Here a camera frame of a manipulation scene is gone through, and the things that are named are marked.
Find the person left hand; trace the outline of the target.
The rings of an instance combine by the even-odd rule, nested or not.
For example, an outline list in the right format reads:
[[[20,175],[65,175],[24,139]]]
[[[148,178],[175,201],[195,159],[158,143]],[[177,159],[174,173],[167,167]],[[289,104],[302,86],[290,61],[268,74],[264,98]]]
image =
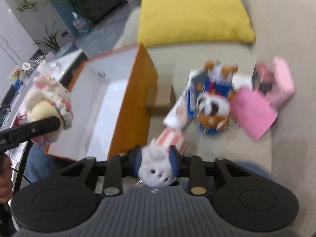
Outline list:
[[[7,203],[13,196],[12,188],[13,182],[12,177],[12,168],[11,168],[11,159],[4,155],[2,163],[2,174],[1,174],[1,188],[0,188],[0,203]]]

